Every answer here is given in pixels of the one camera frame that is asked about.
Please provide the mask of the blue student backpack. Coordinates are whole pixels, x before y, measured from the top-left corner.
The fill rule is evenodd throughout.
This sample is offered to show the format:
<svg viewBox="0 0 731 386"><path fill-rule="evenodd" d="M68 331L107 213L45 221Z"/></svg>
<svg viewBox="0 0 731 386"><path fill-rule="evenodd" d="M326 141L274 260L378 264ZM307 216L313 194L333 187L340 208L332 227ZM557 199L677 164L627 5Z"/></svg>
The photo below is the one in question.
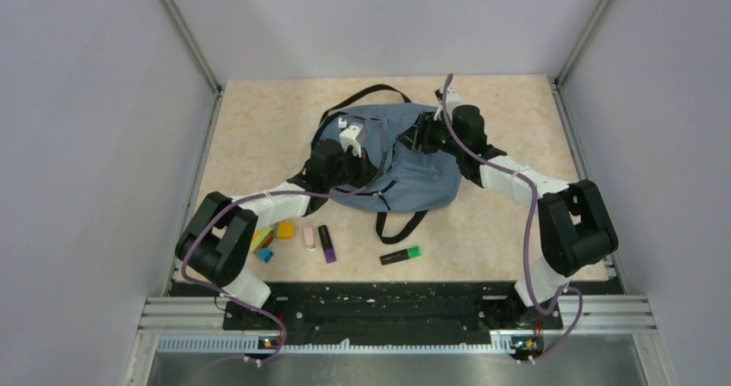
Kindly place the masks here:
<svg viewBox="0 0 731 386"><path fill-rule="evenodd" d="M359 143L365 166L354 164L355 183L343 184L330 193L342 205L375 212L377 236L382 243L392 245L410 236L428 211L450 204L462 176L454 156L411 149L409 134L418 118L434 112L434 107L413 103L405 94L400 103L356 103L382 90L400 92L388 84L375 84L326 110L311 145L320 140L339 142L341 119L361 126ZM349 193L353 195L338 197Z"/></svg>

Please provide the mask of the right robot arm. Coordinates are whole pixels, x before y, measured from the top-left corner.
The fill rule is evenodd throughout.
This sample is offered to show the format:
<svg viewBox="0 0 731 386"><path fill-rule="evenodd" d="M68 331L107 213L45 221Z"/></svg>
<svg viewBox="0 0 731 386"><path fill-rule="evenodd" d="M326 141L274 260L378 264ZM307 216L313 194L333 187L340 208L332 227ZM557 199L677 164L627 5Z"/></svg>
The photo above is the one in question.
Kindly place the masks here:
<svg viewBox="0 0 731 386"><path fill-rule="evenodd" d="M455 157L463 177L527 208L522 279L505 304L508 321L529 327L553 311L570 278L615 252L618 237L598 186L569 183L521 165L490 144L484 118L473 105L420 115L401 136L415 151Z"/></svg>

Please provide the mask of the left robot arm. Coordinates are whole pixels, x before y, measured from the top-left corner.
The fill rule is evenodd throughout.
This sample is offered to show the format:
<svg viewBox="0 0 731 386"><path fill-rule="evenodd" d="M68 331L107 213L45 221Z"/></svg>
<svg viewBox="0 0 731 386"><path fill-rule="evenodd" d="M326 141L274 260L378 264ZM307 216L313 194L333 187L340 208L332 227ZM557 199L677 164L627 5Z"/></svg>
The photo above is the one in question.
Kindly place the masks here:
<svg viewBox="0 0 731 386"><path fill-rule="evenodd" d="M246 267L254 234L310 215L328 199L348 197L348 185L352 194L363 191L382 175L386 158L372 161L365 149L319 140L302 170L274 188L240 197L209 193L176 245L182 277L241 303L252 326L269 327L277 314L268 300L272 290Z"/></svg>

